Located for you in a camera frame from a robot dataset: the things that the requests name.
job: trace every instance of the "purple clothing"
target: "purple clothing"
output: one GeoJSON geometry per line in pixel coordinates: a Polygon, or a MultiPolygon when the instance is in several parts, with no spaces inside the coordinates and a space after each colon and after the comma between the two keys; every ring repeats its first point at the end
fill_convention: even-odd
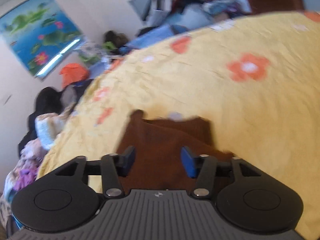
{"type": "Polygon", "coordinates": [[[21,151],[21,157],[29,160],[36,159],[42,161],[46,154],[47,151],[42,147],[39,138],[28,142],[24,149],[21,151]]]}
{"type": "Polygon", "coordinates": [[[26,186],[30,185],[36,180],[38,174],[38,168],[36,169],[23,169],[19,172],[19,178],[14,185],[13,189],[19,191],[26,186]]]}

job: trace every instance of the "orange cloth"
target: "orange cloth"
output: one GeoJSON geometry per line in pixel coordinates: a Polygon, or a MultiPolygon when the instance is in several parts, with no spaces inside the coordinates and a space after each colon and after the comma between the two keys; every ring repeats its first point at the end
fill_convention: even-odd
{"type": "Polygon", "coordinates": [[[73,82],[87,79],[90,73],[85,67],[82,67],[77,63],[71,63],[65,65],[59,74],[63,75],[62,88],[65,88],[67,85],[73,82]]]}

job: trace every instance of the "floor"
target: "floor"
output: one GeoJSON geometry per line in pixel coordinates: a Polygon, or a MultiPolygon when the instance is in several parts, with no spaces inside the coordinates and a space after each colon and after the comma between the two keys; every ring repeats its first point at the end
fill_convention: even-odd
{"type": "Polygon", "coordinates": [[[4,228],[0,225],[0,240],[5,240],[7,239],[6,233],[4,228]]]}

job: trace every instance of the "gray bag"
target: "gray bag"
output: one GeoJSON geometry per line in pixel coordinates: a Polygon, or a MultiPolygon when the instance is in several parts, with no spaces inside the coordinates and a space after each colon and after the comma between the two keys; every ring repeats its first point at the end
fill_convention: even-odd
{"type": "Polygon", "coordinates": [[[172,0],[151,0],[147,25],[157,27],[166,19],[171,12],[172,0]]]}

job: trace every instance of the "small logo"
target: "small logo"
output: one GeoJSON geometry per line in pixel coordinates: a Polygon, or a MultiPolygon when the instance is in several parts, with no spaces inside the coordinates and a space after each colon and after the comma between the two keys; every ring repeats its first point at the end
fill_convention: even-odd
{"type": "Polygon", "coordinates": [[[162,197],[164,195],[161,192],[158,192],[158,193],[155,193],[155,196],[160,198],[160,197],[162,197]]]}

